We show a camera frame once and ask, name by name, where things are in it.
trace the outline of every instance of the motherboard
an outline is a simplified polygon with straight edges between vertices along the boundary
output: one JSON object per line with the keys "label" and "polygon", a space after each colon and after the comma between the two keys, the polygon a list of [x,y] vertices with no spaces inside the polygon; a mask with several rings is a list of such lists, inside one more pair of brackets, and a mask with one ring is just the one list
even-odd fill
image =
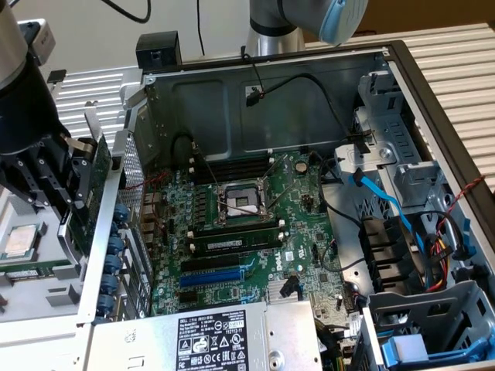
{"label": "motherboard", "polygon": [[[248,166],[256,161],[263,165]],[[319,199],[319,164],[288,151],[250,160],[237,172],[226,172],[232,163],[210,166],[164,168],[148,177],[160,179],[148,185],[142,212],[155,266],[151,315],[299,296],[322,322],[345,324],[341,275],[320,262],[333,231]],[[336,249],[325,259],[340,268]],[[288,281],[299,288],[283,298]]]}

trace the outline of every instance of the blue pcie slot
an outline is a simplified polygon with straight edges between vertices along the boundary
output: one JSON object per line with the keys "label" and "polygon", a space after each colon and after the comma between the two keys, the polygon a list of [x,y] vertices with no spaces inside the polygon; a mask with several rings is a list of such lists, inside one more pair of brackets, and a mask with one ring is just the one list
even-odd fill
{"label": "blue pcie slot", "polygon": [[200,286],[201,284],[217,284],[219,282],[241,281],[243,271],[239,268],[227,269],[225,271],[191,274],[180,278],[181,288]]}

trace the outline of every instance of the power supply label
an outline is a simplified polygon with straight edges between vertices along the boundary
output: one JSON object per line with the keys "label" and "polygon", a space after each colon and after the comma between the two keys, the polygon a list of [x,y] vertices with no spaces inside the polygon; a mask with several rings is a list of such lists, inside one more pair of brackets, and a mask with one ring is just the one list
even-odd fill
{"label": "power supply label", "polygon": [[248,371],[246,311],[181,318],[177,371]]}

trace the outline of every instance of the chip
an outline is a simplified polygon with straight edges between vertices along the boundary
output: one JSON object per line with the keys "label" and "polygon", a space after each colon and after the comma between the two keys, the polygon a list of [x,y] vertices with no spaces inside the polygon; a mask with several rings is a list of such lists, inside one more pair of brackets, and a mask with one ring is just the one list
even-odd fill
{"label": "chip", "polygon": [[326,275],[326,273],[321,273],[321,275],[319,276],[319,281],[320,282],[328,282],[328,276]]}

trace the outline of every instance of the green motherboard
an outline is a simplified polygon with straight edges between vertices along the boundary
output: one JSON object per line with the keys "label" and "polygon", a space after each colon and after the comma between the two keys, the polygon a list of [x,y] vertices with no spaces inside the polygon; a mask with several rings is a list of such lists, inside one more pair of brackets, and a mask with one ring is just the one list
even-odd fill
{"label": "green motherboard", "polygon": [[[298,151],[271,157],[271,170],[263,183],[266,210],[261,219],[246,213],[236,215],[249,204],[257,179],[218,182],[219,187],[238,195],[237,209],[224,207],[221,216],[215,183],[195,185],[186,171],[163,169],[150,175],[167,173],[158,185],[147,189],[148,200],[154,202],[152,212],[148,212],[152,215],[148,216],[155,224],[152,228],[148,220],[145,238],[152,241],[149,246],[155,269],[152,315],[268,300],[270,287],[279,288],[279,281],[296,276],[302,298],[311,301],[316,317],[345,323],[346,309],[336,305],[336,297],[345,294],[342,278],[319,263],[333,232],[326,207],[320,206],[318,164],[311,164],[309,156]],[[255,228],[243,229],[253,222]],[[229,229],[229,233],[218,235],[222,229]],[[191,231],[199,234],[193,243]],[[243,268],[240,280],[181,285],[181,277],[187,275],[181,267],[188,261],[217,254],[220,258],[231,257],[233,251]],[[340,268],[332,250],[326,256],[326,265]]]}

